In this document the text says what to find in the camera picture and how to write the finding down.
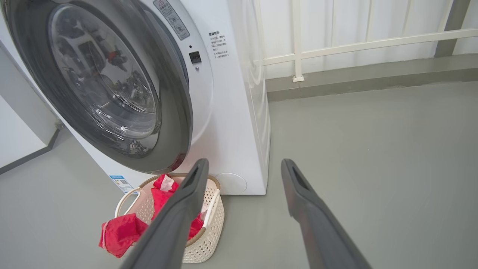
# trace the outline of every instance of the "door glass window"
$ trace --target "door glass window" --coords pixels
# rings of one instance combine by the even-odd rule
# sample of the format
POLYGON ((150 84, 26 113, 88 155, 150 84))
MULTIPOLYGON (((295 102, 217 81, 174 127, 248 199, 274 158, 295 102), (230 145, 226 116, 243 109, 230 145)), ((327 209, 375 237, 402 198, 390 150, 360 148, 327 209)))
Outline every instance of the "door glass window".
POLYGON ((119 36, 70 4, 53 13, 49 31, 58 69, 98 126, 120 139, 148 137, 159 124, 159 100, 119 36))

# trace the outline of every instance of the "white railing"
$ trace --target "white railing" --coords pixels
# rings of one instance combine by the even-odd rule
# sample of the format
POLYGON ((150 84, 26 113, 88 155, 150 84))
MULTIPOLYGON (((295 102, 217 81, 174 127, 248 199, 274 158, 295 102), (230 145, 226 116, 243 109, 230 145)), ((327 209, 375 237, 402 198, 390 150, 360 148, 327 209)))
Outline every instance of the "white railing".
MULTIPOLYGON (((262 27, 262 19, 261 19, 261 10, 260 5, 257 3, 256 0, 256 10, 258 13, 258 20, 259 20, 259 31, 261 32, 261 36, 264 37, 263 27, 262 27)), ((331 36, 331 47, 321 48, 317 50, 311 51, 302 51, 302 34, 301 34, 301 25, 300 25, 300 0, 292 0, 292 18, 293 18, 293 38, 294 38, 294 53, 282 55, 282 56, 275 56, 269 57, 262 60, 263 65, 273 65, 278 63, 284 62, 295 62, 295 76, 293 78, 294 82, 304 81, 304 77, 302 75, 302 60, 320 56, 327 56, 339 53, 346 53, 346 52, 353 52, 353 51, 360 51, 360 50, 367 50, 367 49, 374 49, 374 48, 382 48, 382 47, 389 47, 389 46, 398 46, 398 45, 407 45, 407 44, 415 44, 415 43, 422 43, 422 42, 431 42, 431 41, 440 41, 440 40, 448 40, 448 39, 457 39, 457 38, 466 38, 466 37, 474 37, 478 36, 478 29, 460 29, 460 30, 453 30, 453 31, 445 31, 446 22, 448 21, 448 16, 450 15, 451 7, 453 4, 453 0, 448 0, 446 10, 442 16, 440 24, 438 26, 438 31, 435 33, 430 34, 420 34, 420 35, 412 35, 407 36, 407 29, 409 27, 409 14, 410 10, 413 8, 414 0, 408 0, 407 3, 407 10, 405 13, 405 20, 403 23, 402 28, 402 35, 400 37, 395 38, 387 38, 382 40, 370 40, 370 27, 373 23, 373 11, 374 5, 376 0, 369 0, 369 13, 367 19, 367 31, 365 34, 365 42, 348 44, 348 45, 336 45, 336 1, 332 0, 332 36, 331 36)))

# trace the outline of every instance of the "front-load washing machine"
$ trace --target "front-load washing machine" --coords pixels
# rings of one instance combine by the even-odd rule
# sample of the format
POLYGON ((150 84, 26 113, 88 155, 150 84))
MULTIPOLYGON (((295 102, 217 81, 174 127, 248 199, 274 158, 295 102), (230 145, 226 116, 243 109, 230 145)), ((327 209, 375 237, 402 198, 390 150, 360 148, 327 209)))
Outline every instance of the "front-load washing machine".
POLYGON ((124 192, 207 158, 222 193, 266 193, 253 0, 1 2, 3 46, 124 192))

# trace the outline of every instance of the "energy label sticker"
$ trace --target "energy label sticker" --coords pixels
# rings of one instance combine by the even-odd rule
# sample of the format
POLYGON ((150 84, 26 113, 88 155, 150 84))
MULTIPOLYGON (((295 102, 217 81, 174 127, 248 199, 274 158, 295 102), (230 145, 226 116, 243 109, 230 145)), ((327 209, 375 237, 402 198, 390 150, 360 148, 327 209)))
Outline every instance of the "energy label sticker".
POLYGON ((110 178, 124 193, 128 193, 133 189, 123 176, 110 176, 110 178))

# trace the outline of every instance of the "baseboard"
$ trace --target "baseboard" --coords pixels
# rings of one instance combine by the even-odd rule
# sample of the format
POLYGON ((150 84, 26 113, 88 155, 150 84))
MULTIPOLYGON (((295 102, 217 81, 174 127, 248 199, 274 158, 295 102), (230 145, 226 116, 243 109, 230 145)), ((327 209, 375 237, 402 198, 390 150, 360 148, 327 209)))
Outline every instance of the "baseboard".
POLYGON ((36 157, 51 151, 53 149, 55 141, 58 137, 58 133, 60 133, 60 130, 57 129, 55 131, 55 133, 53 134, 52 139, 50 139, 50 142, 48 143, 48 146, 46 146, 46 147, 44 147, 40 150, 37 150, 37 151, 35 151, 35 152, 33 152, 33 153, 23 157, 23 158, 20 158, 20 159, 14 161, 14 162, 11 162, 11 163, 5 165, 4 167, 1 167, 0 168, 0 175, 14 169, 15 167, 18 167, 18 166, 28 162, 29 160, 35 159, 36 157))
POLYGON ((269 102, 440 82, 478 81, 478 54, 349 67, 304 74, 304 78, 302 82, 292 82, 292 77, 266 80, 269 102))

